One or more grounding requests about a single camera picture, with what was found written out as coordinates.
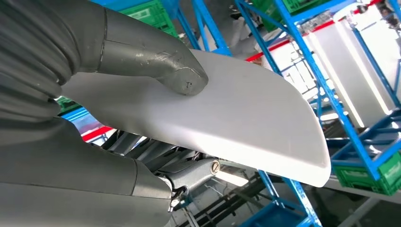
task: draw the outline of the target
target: blue steel rack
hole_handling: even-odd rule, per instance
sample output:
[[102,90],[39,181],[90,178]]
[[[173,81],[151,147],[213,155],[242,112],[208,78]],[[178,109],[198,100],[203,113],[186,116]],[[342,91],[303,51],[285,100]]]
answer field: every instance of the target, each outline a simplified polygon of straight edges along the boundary
[[[270,63],[273,71],[275,71],[278,74],[281,74],[276,63],[274,62],[271,54],[269,53],[265,41],[262,39],[262,37],[259,35],[259,32],[256,30],[255,26],[251,22],[251,19],[249,17],[248,10],[252,10],[254,13],[258,14],[262,18],[272,21],[272,19],[264,14],[263,12],[255,9],[248,3],[246,3],[244,0],[235,0],[239,10],[241,11],[245,21],[247,22],[248,26],[250,27],[253,35],[256,38],[256,41],[260,45],[267,61]],[[283,31],[287,32],[289,35],[291,35],[294,39],[294,41],[298,44],[299,49],[302,51],[304,58],[306,62],[309,64],[313,74],[315,75],[315,78],[317,80],[317,84],[319,87],[321,87],[325,91],[325,95],[328,97],[329,102],[337,115],[339,116],[339,120],[346,132],[346,134],[349,137],[349,143],[347,144],[347,148],[342,149],[339,151],[340,153],[344,154],[347,152],[354,152],[355,155],[357,155],[358,159],[350,161],[348,160],[348,156],[346,155],[335,155],[332,157],[332,163],[336,165],[343,165],[343,166],[362,166],[364,167],[369,175],[375,179],[378,180],[380,178],[380,174],[378,172],[378,167],[383,164],[389,157],[391,157],[392,154],[395,152],[398,152],[398,149],[401,146],[401,141],[398,138],[395,138],[393,140],[386,140],[386,141],[376,141],[375,140],[375,134],[373,132],[376,132],[377,129],[381,129],[382,127],[385,127],[388,123],[391,123],[393,120],[398,119],[396,116],[400,114],[400,111],[395,110],[392,115],[387,116],[385,119],[380,121],[378,124],[373,126],[371,129],[367,130],[367,133],[364,133],[361,135],[361,138],[358,136],[356,131],[353,128],[352,123],[348,119],[348,117],[344,114],[344,110],[342,108],[342,105],[340,104],[339,100],[337,100],[334,97],[334,92],[328,87],[326,80],[323,77],[322,72],[318,68],[316,62],[314,61],[312,54],[310,50],[307,48],[305,41],[302,38],[302,35],[298,31],[296,27],[296,23],[301,20],[308,19],[310,17],[313,17],[315,15],[318,15],[326,10],[328,10],[331,7],[338,6],[338,5],[343,5],[345,6],[346,4],[352,3],[354,1],[349,1],[349,0],[331,0],[328,1],[324,4],[321,4],[320,6],[317,6],[313,9],[309,9],[307,11],[304,11],[302,13],[299,13],[297,15],[292,16],[289,11],[287,10],[286,6],[282,2],[282,0],[274,0],[274,3],[276,4],[276,7],[278,11],[280,12],[282,19],[285,23],[286,26],[278,26],[281,28]],[[401,11],[400,8],[397,4],[396,0],[389,0],[391,5],[394,8],[395,14],[401,18]],[[388,88],[388,82],[385,80],[384,77],[381,77],[383,74],[379,75],[380,79],[384,83],[385,87]],[[393,100],[397,101],[396,96],[393,95],[394,93],[392,92],[390,95],[392,95]],[[371,144],[383,144],[387,143],[387,148],[383,150],[382,154],[379,155],[378,157],[372,158],[371,154],[365,149],[365,146],[371,145]]]
[[296,198],[301,206],[280,198],[273,186],[272,181],[269,178],[269,175],[266,172],[259,170],[259,175],[266,185],[266,189],[272,198],[272,202],[253,215],[250,219],[245,221],[240,227],[322,226],[299,182],[285,177],[282,178],[296,195]]

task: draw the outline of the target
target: hex bolt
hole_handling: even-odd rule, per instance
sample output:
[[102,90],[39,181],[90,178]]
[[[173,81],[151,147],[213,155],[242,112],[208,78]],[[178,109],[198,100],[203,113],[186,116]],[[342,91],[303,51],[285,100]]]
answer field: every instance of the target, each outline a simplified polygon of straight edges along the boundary
[[216,174],[218,171],[220,171],[220,162],[215,160],[212,163],[211,172],[212,174]]

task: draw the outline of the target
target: metal rod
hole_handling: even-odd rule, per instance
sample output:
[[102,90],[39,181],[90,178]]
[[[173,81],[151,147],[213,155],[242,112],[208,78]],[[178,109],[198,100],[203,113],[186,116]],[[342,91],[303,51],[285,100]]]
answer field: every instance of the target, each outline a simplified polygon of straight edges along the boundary
[[395,95],[395,92],[391,88],[390,83],[388,82],[386,76],[384,75],[382,69],[380,68],[379,64],[377,63],[375,57],[373,56],[372,52],[370,52],[366,42],[364,41],[361,33],[356,28],[352,28],[352,32],[354,33],[355,37],[357,38],[359,44],[361,45],[363,51],[365,52],[367,58],[369,59],[370,63],[372,64],[375,72],[379,76],[380,81],[383,83],[384,87],[386,88],[388,94],[390,95],[393,103],[395,106],[400,107],[400,101]]
[[269,23],[274,24],[276,27],[280,28],[284,32],[288,33],[288,30],[286,27],[284,27],[282,24],[277,22],[276,20],[272,19],[270,16],[266,15],[264,12],[258,10],[256,7],[246,3],[244,0],[240,0],[238,2],[240,5],[243,5],[244,7],[250,9],[252,12],[256,13],[257,15],[261,16],[263,19],[267,20]]
[[223,36],[221,35],[220,31],[218,30],[216,24],[213,21],[212,16],[210,15],[208,9],[205,6],[205,3],[203,0],[192,0],[192,5],[193,7],[197,8],[200,14],[202,15],[202,18],[208,27],[210,34],[212,35],[214,41],[216,42],[216,46],[218,48],[218,52],[220,54],[224,54],[227,56],[231,56],[231,52],[228,49],[228,46],[226,42],[223,39]]
[[400,83],[400,73],[401,73],[401,59],[398,59],[397,72],[396,72],[396,75],[395,75],[395,83],[394,83],[394,94],[395,95],[397,95],[398,85]]
[[180,24],[183,27],[185,33],[187,34],[187,37],[188,37],[189,42],[191,43],[192,47],[196,50],[200,50],[201,47],[199,46],[199,43],[196,40],[195,34],[192,32],[191,27],[189,26],[189,23],[188,23],[187,19],[185,18],[185,15],[183,14],[181,7],[178,7],[177,18],[180,21]]
[[208,39],[206,37],[205,34],[205,28],[203,25],[203,18],[201,13],[199,12],[199,9],[197,7],[193,7],[193,11],[195,12],[195,16],[196,16],[196,20],[198,22],[198,27],[199,27],[199,32],[200,32],[200,36],[202,37],[202,41],[203,41],[203,47],[205,48],[205,51],[209,52],[209,43],[208,43]]
[[355,222],[359,221],[366,213],[368,213],[379,201],[379,199],[369,198],[338,227],[351,227]]
[[245,22],[247,23],[248,27],[250,28],[252,34],[255,36],[256,41],[258,42],[262,52],[264,53],[264,55],[267,59],[267,62],[271,66],[271,69],[273,70],[273,72],[279,74],[280,76],[283,76],[281,74],[279,67],[277,66],[277,63],[274,61],[273,56],[270,54],[268,48],[266,47],[265,41],[261,37],[258,29],[256,29],[255,25],[253,25],[253,21],[246,11],[247,9],[245,9],[245,7],[244,7],[244,4],[246,4],[246,3],[243,2],[243,0],[235,0],[235,2],[238,6],[239,11],[241,12],[242,16],[244,17]]
[[266,46],[270,46],[274,41],[276,41],[276,39],[278,39],[280,37],[281,34],[283,34],[284,31],[281,30],[275,37],[273,37],[272,39],[266,41]]
[[198,223],[196,222],[195,217],[192,215],[190,211],[187,210],[186,207],[183,208],[184,215],[187,217],[189,225],[191,227],[199,227]]

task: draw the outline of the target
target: white plastic panel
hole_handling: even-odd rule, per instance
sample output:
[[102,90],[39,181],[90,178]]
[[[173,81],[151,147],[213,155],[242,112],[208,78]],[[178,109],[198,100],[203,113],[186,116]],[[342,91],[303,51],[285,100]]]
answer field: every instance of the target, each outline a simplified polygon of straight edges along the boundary
[[309,104],[258,65],[192,51],[209,83],[182,96],[146,77],[80,73],[64,95],[104,125],[323,186],[331,165]]

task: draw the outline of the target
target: blue metal shelf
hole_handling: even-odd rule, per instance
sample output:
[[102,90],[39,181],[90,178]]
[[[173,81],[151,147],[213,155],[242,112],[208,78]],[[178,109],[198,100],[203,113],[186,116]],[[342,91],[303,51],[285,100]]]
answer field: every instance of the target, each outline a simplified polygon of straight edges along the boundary
[[293,204],[279,197],[279,194],[274,189],[273,183],[266,172],[259,170],[259,175],[273,200],[268,206],[245,221],[241,227],[322,226],[299,182],[283,177],[284,182],[296,195],[301,205]]
[[[374,167],[379,167],[401,149],[401,110],[394,110],[360,136],[364,148],[372,159]],[[331,157],[334,165],[363,166],[351,143],[345,145]]]
[[[259,32],[253,25],[251,18],[249,16],[248,10],[253,11],[254,13],[258,14],[264,19],[267,19],[269,16],[264,14],[263,12],[260,12],[259,10],[255,9],[254,7],[250,6],[248,3],[246,3],[244,0],[235,0],[239,10],[241,11],[242,15],[245,18],[246,23],[250,27],[253,35],[256,38],[256,41],[260,45],[264,55],[266,56],[267,61],[270,63],[273,71],[281,75],[281,72],[279,71],[277,64],[274,62],[274,59],[272,58],[271,54],[268,51],[268,48],[266,46],[265,41],[262,39],[262,37],[259,35]],[[385,131],[385,130],[390,130],[391,129],[385,129],[385,127],[388,126],[388,124],[394,123],[392,117],[398,117],[400,111],[396,110],[393,112],[391,116],[388,116],[387,118],[383,119],[380,121],[378,124],[373,126],[370,130],[370,133],[362,134],[361,138],[359,138],[358,134],[354,130],[354,127],[348,117],[344,114],[343,106],[342,104],[334,97],[334,92],[329,88],[329,86],[326,83],[326,80],[323,77],[322,72],[318,68],[316,62],[314,61],[312,54],[308,47],[306,46],[305,41],[302,38],[302,35],[298,31],[296,27],[296,23],[301,20],[308,19],[310,17],[316,16],[317,14],[320,14],[326,10],[329,10],[330,8],[338,8],[339,6],[347,6],[348,4],[351,4],[355,2],[354,0],[331,0],[329,2],[326,2],[324,4],[321,4],[313,9],[309,9],[307,11],[304,11],[302,13],[299,13],[297,15],[291,15],[287,8],[285,7],[284,3],[282,0],[274,0],[274,3],[278,9],[278,11],[281,14],[281,17],[285,23],[285,27],[283,26],[278,26],[281,28],[283,31],[286,31],[290,36],[293,37],[294,41],[298,44],[299,49],[302,51],[304,55],[305,61],[308,63],[310,66],[311,71],[313,72],[317,84],[319,87],[321,87],[325,91],[325,96],[329,99],[329,102],[339,116],[339,120],[348,135],[349,139],[347,140],[348,144],[341,150],[337,155],[333,157],[333,164],[336,165],[344,165],[347,166],[350,164],[349,158],[350,154],[353,155],[357,159],[357,163],[360,166],[363,166],[368,173],[375,179],[378,180],[380,178],[380,175],[378,173],[378,167],[380,164],[382,164],[386,159],[388,159],[391,154],[394,154],[395,152],[398,151],[400,148],[400,139],[399,137],[396,138],[384,138],[384,139],[378,139],[377,136],[375,137],[375,133],[377,132],[376,130],[378,129],[378,132]],[[401,17],[401,11],[399,6],[397,5],[396,0],[389,0],[389,2],[393,5],[393,8],[395,9],[395,14],[399,17]],[[373,56],[369,52],[367,48],[365,48],[365,52],[368,55],[369,59],[374,61]],[[379,74],[379,77],[386,87],[387,91],[390,93],[394,103],[396,106],[400,106],[400,102],[398,98],[396,97],[395,93],[391,89],[391,86],[388,84],[388,81],[385,79],[384,74],[380,73],[380,68],[376,68],[376,71]],[[320,97],[317,100],[318,102],[318,108],[316,110],[316,113],[318,116],[321,116],[322,110],[321,110],[321,104],[320,100],[322,97]],[[382,154],[379,156],[373,156],[371,146],[378,146],[380,148]]]

